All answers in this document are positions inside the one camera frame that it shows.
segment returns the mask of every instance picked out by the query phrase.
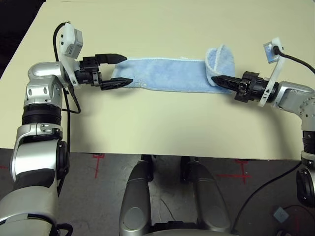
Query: gray floor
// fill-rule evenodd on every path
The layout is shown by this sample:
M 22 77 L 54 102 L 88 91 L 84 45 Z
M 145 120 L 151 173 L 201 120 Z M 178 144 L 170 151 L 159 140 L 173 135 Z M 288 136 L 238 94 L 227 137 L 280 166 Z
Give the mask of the gray floor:
M 0 199 L 12 188 L 7 167 L 12 150 L 0 149 Z M 59 201 L 59 222 L 71 223 L 75 236 L 118 235 L 118 219 L 126 181 L 139 155 L 106 154 L 99 160 L 91 154 L 72 153 L 71 169 Z M 176 220 L 196 221 L 191 185 L 179 183 L 180 157 L 158 156 L 156 172 L 150 183 L 152 222 L 171 220 L 162 198 Z M 200 162 L 215 176 L 234 220 L 245 199 L 261 184 L 297 164 L 295 161 L 249 161 L 244 165 L 232 159 L 201 158 Z M 315 235 L 315 223 L 301 208 L 287 210 L 290 217 L 279 223 L 272 215 L 279 207 L 299 204 L 296 199 L 295 173 L 272 183 L 248 204 L 237 229 L 243 236 L 274 236 L 286 229 L 294 236 Z

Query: blue towel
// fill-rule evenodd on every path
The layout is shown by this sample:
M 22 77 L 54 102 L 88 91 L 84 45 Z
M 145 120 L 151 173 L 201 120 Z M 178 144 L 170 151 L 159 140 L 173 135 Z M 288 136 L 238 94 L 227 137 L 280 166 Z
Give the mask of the blue towel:
M 211 48 L 206 61 L 190 59 L 128 59 L 116 64 L 112 77 L 125 77 L 133 82 L 125 88 L 145 88 L 175 92 L 230 93 L 216 86 L 212 76 L 235 76 L 234 58 L 224 45 Z

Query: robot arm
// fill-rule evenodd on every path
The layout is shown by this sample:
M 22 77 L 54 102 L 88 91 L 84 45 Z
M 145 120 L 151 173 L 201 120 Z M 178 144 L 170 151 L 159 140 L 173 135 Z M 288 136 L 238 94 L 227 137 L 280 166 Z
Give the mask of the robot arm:
M 271 78 L 279 74 L 281 69 L 279 65 L 282 66 L 284 59 L 280 59 L 279 55 L 276 57 L 275 54 L 271 54 L 274 46 L 280 46 L 279 40 L 277 44 L 269 48 L 269 54 L 266 51 L 269 62 L 278 60 Z M 303 205 L 315 207 L 315 91 L 310 87 L 286 81 L 277 83 L 276 77 L 271 81 L 258 76 L 258 73 L 245 72 L 241 79 L 225 75 L 212 79 L 217 85 L 235 91 L 235 100 L 259 101 L 260 106 L 264 105 L 262 104 L 264 101 L 274 108 L 294 113 L 301 118 L 304 144 L 301 159 L 305 167 L 297 173 L 297 197 Z
M 126 60 L 124 56 L 100 54 L 75 61 L 83 46 L 82 34 L 69 23 L 63 25 L 61 61 L 38 63 L 28 71 L 22 125 L 10 163 L 13 191 L 0 202 L 1 235 L 56 236 L 60 229 L 71 235 L 69 224 L 57 224 L 58 195 L 69 171 L 70 151 L 62 141 L 62 90 L 71 92 L 80 84 L 116 89 L 132 82 L 103 81 L 99 72 L 101 63 L 119 63 Z

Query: beige table surface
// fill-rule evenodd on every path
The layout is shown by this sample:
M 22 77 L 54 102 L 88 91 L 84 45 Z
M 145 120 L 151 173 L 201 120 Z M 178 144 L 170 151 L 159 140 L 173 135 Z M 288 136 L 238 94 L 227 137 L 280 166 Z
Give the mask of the beige table surface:
M 209 47 L 231 48 L 236 75 L 270 76 L 262 44 L 279 36 L 285 52 L 315 63 L 312 0 L 50 0 L 43 4 L 0 80 L 0 147 L 13 148 L 21 124 L 27 71 L 54 61 L 52 35 L 64 21 L 83 32 L 80 54 L 204 59 Z M 112 66 L 102 66 L 110 78 Z M 314 87 L 305 67 L 288 61 L 279 81 Z M 247 159 L 300 159 L 301 122 L 294 114 L 241 103 L 222 94 L 122 88 L 76 91 L 71 151 Z M 66 114 L 63 114 L 66 131 Z

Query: white bracket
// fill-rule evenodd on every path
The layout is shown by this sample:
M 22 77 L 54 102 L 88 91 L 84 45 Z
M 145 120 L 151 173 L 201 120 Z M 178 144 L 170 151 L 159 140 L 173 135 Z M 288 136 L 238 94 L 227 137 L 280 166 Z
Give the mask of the white bracket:
M 266 104 L 268 97 L 272 91 L 272 88 L 275 85 L 275 82 L 276 82 L 276 80 L 277 80 L 277 78 L 278 78 L 278 76 L 282 70 L 282 67 L 283 67 L 283 64 L 285 61 L 285 58 L 274 54 L 274 52 L 273 52 L 274 46 L 278 46 L 279 50 L 281 52 L 283 51 L 283 48 L 281 46 L 281 42 L 280 42 L 279 38 L 274 38 L 273 40 L 271 40 L 271 42 L 264 44 L 264 49 L 265 49 L 265 53 L 266 53 L 267 60 L 268 60 L 269 64 L 274 63 L 274 62 L 277 62 L 277 64 L 276 64 L 276 66 L 275 66 L 275 68 L 274 68 L 274 70 L 270 76 L 270 79 L 264 78 L 265 80 L 269 80 L 269 82 L 267 84 L 267 87 L 265 89 L 263 96 L 261 97 L 261 99 L 259 101 L 258 106 L 260 106 L 260 107 L 263 107 Z
M 75 29 L 71 24 L 66 23 L 60 37 L 59 60 L 74 87 L 79 87 L 74 71 L 77 70 L 77 59 L 83 47 L 82 32 Z

